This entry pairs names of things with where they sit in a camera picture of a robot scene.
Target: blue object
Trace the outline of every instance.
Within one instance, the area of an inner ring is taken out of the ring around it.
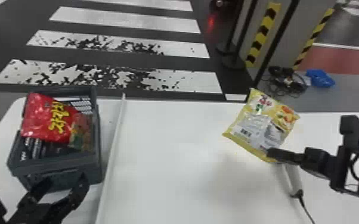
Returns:
[[[321,69],[309,69],[306,71],[306,76],[312,79],[314,86],[329,88],[335,85],[335,81]]]

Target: hazard stripe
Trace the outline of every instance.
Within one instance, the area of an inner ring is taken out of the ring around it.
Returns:
[[[321,19],[320,23],[316,26],[316,28],[313,30],[313,33],[311,37],[309,38],[308,42],[305,44],[302,52],[298,55],[298,57],[295,60],[295,63],[293,64],[293,69],[298,69],[299,65],[302,63],[306,55],[308,54],[309,49],[312,47],[314,41],[316,40],[317,36],[320,34],[320,32],[324,29],[327,21],[330,19],[331,15],[334,13],[334,9],[329,8],[326,13],[324,14],[323,18]]]
[[[246,57],[245,63],[247,67],[253,67],[255,65],[256,59],[258,58],[264,43],[266,43],[267,35],[274,25],[276,15],[280,11],[280,8],[280,3],[269,2],[262,23],[258,29],[258,33],[256,34],[255,40]]]

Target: table surface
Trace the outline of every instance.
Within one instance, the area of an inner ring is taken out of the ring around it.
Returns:
[[[6,217],[26,192],[5,165],[23,103],[17,100],[0,122],[0,199]],[[121,102],[98,99],[98,104],[107,175],[63,223],[94,223],[96,216],[98,224],[309,223],[287,196],[282,166],[267,164],[221,136],[242,104],[127,101],[112,153]],[[341,114],[301,114],[282,147],[303,151],[311,146],[335,154],[342,140]],[[317,223],[359,222],[359,198],[338,194],[327,181],[305,172],[301,178]],[[45,201],[66,194],[49,194]]]

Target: gray plastic crate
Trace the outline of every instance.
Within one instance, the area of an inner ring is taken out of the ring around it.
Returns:
[[[102,181],[100,158],[100,117],[96,103],[96,88],[94,86],[58,86],[34,91],[53,98],[68,98],[65,102],[71,104],[84,114],[91,114],[91,145],[92,152],[75,152],[58,157],[44,157],[40,159],[22,160],[25,149],[25,137],[18,130],[7,166],[13,176],[16,176],[26,189],[50,177],[54,182],[50,192],[70,189],[84,172],[90,184]],[[72,150],[63,144],[54,144],[66,151]]]

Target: yellow snack bag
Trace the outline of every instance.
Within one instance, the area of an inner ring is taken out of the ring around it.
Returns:
[[[276,162],[266,157],[267,150],[284,142],[297,119],[299,116],[287,105],[251,88],[247,104],[222,135],[261,160]]]

